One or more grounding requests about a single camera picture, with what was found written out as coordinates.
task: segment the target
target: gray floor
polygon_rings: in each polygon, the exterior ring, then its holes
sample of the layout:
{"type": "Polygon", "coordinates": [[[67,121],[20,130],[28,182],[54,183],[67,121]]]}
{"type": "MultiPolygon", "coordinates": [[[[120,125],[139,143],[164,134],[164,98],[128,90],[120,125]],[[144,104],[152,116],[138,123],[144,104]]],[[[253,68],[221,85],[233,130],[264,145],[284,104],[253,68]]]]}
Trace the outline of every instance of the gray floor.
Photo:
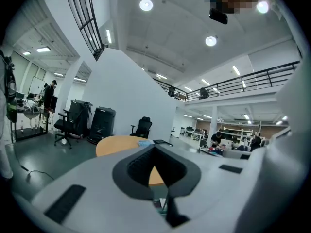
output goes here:
{"type": "MultiPolygon", "coordinates": [[[[25,199],[31,200],[37,192],[52,182],[52,179],[43,173],[32,172],[28,175],[28,172],[18,164],[17,158],[20,164],[28,170],[46,172],[54,179],[57,179],[80,163],[96,157],[96,146],[86,139],[79,141],[79,143],[71,139],[70,142],[72,149],[69,149],[67,144],[62,145],[60,142],[55,147],[54,135],[47,134],[16,142],[14,145],[6,145],[6,151],[14,173],[13,178],[8,181],[11,190],[22,195],[25,199]]],[[[199,152],[175,137],[170,138],[170,143],[181,150],[199,152]]],[[[151,189],[155,198],[166,197],[166,186],[156,186],[151,187],[151,189]]]]}

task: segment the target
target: office chair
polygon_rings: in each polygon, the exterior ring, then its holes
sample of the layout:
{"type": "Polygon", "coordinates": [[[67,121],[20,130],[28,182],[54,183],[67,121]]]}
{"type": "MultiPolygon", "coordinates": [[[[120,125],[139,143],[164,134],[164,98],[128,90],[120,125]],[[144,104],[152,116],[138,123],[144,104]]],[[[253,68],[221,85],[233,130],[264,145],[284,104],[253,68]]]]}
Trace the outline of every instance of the office chair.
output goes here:
{"type": "Polygon", "coordinates": [[[204,88],[201,88],[199,99],[207,99],[207,98],[209,98],[208,90],[206,91],[204,88]]]}
{"type": "Polygon", "coordinates": [[[69,142],[69,138],[73,139],[73,137],[71,137],[69,133],[78,134],[76,129],[78,128],[78,125],[79,125],[81,113],[77,116],[77,118],[72,118],[72,116],[69,116],[70,113],[68,110],[63,110],[63,111],[66,114],[58,113],[60,116],[63,117],[63,119],[57,120],[57,122],[54,124],[54,127],[56,129],[61,130],[61,132],[65,132],[65,134],[55,134],[54,146],[56,146],[56,143],[58,141],[65,139],[65,140],[67,140],[67,142],[70,146],[70,149],[71,149],[72,147],[71,147],[71,143],[69,142]]]}
{"type": "Polygon", "coordinates": [[[135,133],[133,133],[135,125],[131,125],[132,133],[130,135],[148,139],[151,126],[152,122],[150,121],[150,118],[144,116],[141,120],[139,120],[139,124],[135,133]]]}
{"type": "Polygon", "coordinates": [[[175,88],[171,86],[169,88],[169,96],[172,97],[172,98],[175,97],[174,93],[175,93],[175,88]]]}

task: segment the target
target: round table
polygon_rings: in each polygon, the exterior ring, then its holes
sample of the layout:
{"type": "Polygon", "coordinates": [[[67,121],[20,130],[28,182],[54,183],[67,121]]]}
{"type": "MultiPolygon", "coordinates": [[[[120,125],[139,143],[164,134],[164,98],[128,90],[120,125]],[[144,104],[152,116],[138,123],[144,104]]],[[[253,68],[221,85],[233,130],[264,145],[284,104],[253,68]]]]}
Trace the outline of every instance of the round table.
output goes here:
{"type": "MultiPolygon", "coordinates": [[[[146,140],[145,138],[130,136],[130,135],[115,135],[104,138],[96,146],[96,156],[105,156],[124,150],[139,147],[138,141],[146,140]]],[[[149,186],[164,184],[161,176],[159,175],[156,167],[151,171],[149,178],[149,186]]]]}

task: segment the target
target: round ceiling light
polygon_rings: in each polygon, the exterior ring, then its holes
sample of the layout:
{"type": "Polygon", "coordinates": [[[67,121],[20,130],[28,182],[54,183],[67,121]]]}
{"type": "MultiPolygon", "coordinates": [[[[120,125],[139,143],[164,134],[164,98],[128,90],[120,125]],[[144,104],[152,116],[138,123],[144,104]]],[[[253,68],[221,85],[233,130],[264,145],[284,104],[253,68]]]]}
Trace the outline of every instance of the round ceiling light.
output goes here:
{"type": "Polygon", "coordinates": [[[143,10],[143,11],[149,11],[152,9],[153,7],[153,4],[150,0],[142,0],[140,3],[139,3],[139,6],[140,8],[143,10]]]}
{"type": "Polygon", "coordinates": [[[260,13],[265,14],[269,10],[269,5],[266,1],[262,1],[257,4],[257,9],[260,13]]]}
{"type": "Polygon", "coordinates": [[[216,45],[217,40],[214,36],[209,36],[208,38],[206,38],[205,43],[206,45],[212,47],[216,45]]]}

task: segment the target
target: black metal railing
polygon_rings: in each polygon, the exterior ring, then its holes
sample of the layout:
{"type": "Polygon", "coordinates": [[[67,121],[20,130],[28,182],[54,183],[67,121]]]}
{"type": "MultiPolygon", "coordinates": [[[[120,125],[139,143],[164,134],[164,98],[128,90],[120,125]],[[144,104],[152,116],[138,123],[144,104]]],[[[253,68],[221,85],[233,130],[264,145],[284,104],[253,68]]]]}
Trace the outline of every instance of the black metal railing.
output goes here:
{"type": "Polygon", "coordinates": [[[186,102],[284,85],[300,61],[246,74],[187,93],[186,102]]]}
{"type": "Polygon", "coordinates": [[[68,0],[86,44],[97,61],[105,49],[98,31],[92,0],[68,0]]]}
{"type": "Polygon", "coordinates": [[[163,88],[163,90],[168,93],[170,97],[181,100],[183,102],[187,101],[187,92],[178,89],[170,84],[164,83],[160,80],[154,79],[154,81],[157,82],[163,88]]]}

